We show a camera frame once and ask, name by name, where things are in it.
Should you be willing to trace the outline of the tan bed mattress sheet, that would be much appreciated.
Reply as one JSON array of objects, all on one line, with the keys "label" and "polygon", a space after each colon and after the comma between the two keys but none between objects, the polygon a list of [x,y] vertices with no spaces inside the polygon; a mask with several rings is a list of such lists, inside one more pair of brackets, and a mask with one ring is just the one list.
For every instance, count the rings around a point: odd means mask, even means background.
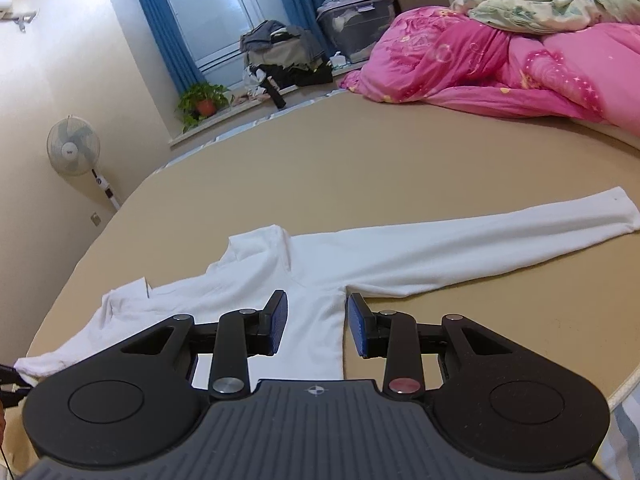
[{"label": "tan bed mattress sheet", "polygon": [[[78,262],[28,352],[68,341],[106,292],[137,278],[158,287],[200,275],[230,237],[262,226],[298,235],[468,218],[617,187],[638,197],[638,152],[574,122],[339,93],[148,177]],[[465,315],[614,396],[639,364],[639,239],[371,306],[422,323]]]}]

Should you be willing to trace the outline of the pink quilt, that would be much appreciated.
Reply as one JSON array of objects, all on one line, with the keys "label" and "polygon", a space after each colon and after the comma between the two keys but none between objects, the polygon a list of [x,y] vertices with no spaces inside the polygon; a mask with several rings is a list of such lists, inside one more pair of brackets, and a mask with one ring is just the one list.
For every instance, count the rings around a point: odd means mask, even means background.
[{"label": "pink quilt", "polygon": [[400,14],[342,88],[498,117],[560,116],[639,133],[639,29],[601,23],[535,38],[426,6]]}]

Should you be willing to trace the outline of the window with white frame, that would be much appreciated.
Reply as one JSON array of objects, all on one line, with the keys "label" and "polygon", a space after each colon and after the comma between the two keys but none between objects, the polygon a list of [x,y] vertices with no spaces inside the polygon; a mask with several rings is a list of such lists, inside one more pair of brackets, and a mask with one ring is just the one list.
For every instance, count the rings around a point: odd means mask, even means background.
[{"label": "window with white frame", "polygon": [[212,84],[242,80],[240,38],[264,21],[288,24],[282,0],[168,0],[192,58]]}]

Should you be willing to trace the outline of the clear plastic storage bin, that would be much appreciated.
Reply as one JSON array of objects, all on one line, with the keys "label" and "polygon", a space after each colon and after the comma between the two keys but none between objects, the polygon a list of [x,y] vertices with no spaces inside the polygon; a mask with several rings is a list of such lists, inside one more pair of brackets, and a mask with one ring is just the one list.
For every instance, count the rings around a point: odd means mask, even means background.
[{"label": "clear plastic storage bin", "polygon": [[351,63],[366,60],[395,19],[394,0],[326,0],[317,22]]}]

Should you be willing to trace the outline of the green potted plant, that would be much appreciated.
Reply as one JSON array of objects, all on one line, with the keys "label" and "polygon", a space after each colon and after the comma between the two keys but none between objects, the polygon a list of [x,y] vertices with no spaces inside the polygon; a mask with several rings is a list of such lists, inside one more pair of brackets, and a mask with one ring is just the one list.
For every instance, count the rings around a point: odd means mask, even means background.
[{"label": "green potted plant", "polygon": [[182,132],[197,127],[230,105],[229,89],[222,84],[197,82],[180,96],[176,112],[182,122]]}]

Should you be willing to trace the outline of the striped bed base sheet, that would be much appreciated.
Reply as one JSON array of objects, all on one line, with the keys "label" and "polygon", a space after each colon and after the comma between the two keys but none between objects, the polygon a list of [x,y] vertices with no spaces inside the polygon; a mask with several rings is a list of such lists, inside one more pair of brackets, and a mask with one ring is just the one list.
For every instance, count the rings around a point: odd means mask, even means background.
[{"label": "striped bed base sheet", "polygon": [[612,479],[638,480],[639,458],[639,385],[636,385],[612,407],[610,428],[597,464]]}]

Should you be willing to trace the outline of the white standing fan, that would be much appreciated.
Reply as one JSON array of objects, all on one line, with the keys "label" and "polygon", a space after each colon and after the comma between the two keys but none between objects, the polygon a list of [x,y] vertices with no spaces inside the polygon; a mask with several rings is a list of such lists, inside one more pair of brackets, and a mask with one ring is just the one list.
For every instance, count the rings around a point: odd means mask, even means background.
[{"label": "white standing fan", "polygon": [[91,174],[116,211],[120,203],[111,185],[98,169],[101,142],[85,119],[68,115],[54,124],[47,136],[47,155],[52,168],[62,176]]}]

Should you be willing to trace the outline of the blue curtain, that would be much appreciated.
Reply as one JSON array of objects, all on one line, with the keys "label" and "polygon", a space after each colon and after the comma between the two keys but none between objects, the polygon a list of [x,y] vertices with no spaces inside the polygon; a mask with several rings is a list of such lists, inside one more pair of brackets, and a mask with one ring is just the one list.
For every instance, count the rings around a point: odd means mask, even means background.
[{"label": "blue curtain", "polygon": [[196,66],[168,0],[139,0],[168,74],[178,95],[205,81]]}]

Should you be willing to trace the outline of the white long-sleeve shirt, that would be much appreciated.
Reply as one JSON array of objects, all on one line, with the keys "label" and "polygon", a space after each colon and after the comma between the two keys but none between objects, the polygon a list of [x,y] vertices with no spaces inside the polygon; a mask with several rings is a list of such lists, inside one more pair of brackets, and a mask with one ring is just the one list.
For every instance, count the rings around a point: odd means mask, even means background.
[{"label": "white long-sleeve shirt", "polygon": [[291,235],[265,226],[235,235],[205,273],[160,287],[137,280],[104,295],[88,324],[56,350],[17,360],[29,382],[49,377],[177,314],[211,323],[288,296],[280,348],[250,360],[250,377],[343,375],[346,297],[405,298],[506,274],[636,232],[621,188],[476,218]]}]

